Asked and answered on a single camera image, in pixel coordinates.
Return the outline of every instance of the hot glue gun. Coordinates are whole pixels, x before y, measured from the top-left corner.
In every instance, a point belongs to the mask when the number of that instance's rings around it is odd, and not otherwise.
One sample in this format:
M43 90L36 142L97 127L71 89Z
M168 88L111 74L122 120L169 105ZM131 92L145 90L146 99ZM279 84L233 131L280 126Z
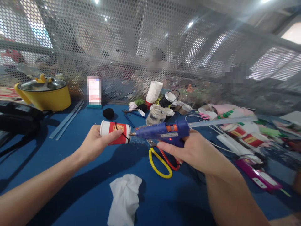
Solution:
M239 118L225 118L212 121L198 121L188 123L185 120L176 120L174 124L155 124L143 126L136 129L136 132L130 133L130 136L142 137L144 139L162 140L177 147L184 147L183 137L189 136L189 128L199 126L219 125L225 123L257 121L256 116L243 116Z
M130 133L130 136L137 136L144 139L162 140L183 148L183 137L189 136L189 126L185 120L176 120L174 124L160 123L151 126L144 126L136 129L136 132Z

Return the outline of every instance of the metal mesh screen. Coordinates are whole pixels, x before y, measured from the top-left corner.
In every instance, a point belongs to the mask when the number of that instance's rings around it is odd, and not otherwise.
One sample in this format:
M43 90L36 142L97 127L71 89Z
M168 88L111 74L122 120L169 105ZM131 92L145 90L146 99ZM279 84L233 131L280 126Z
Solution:
M152 80L184 101L233 103L281 114L300 109L300 47L198 3L15 0L0 3L0 86L45 73L104 101L146 97Z

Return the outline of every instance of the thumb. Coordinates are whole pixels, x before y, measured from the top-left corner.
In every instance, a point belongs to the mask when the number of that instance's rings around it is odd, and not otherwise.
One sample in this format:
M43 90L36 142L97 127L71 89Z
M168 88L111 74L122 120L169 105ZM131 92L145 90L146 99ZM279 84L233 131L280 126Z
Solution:
M112 141L116 140L118 137L120 137L120 135L122 134L122 130L115 130L103 137L101 137L101 142L103 145L108 145L109 143L111 143Z
M158 148L162 149L163 151L166 151L167 153L178 157L180 159L183 159L183 155L185 154L184 148L179 148L177 146L174 146L172 144L168 144L165 142L159 142L157 144Z

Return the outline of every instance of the person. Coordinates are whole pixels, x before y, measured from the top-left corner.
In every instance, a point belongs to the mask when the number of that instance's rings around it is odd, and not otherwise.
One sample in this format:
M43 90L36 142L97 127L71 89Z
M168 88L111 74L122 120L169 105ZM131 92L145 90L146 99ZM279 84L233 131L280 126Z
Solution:
M93 125L72 155L0 196L1 225L26 225L83 166L95 160L122 130L104 137ZM219 226L270 225L237 168L199 132L191 130L184 148L159 142L158 147L206 175L209 204Z

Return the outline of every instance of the hand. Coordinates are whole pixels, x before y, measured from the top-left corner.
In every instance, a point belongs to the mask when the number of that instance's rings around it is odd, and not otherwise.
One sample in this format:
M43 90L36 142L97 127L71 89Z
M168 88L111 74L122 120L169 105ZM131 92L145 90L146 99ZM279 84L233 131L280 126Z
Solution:
M183 139L184 148L165 142L159 142L158 147L207 175L221 177L229 170L237 171L235 166L198 131L190 130L189 132L189 137Z
M109 143L116 140L122 134L122 130L115 130L101 137L99 131L100 125L93 125L84 142L75 152L75 154L80 155L86 162L95 160Z

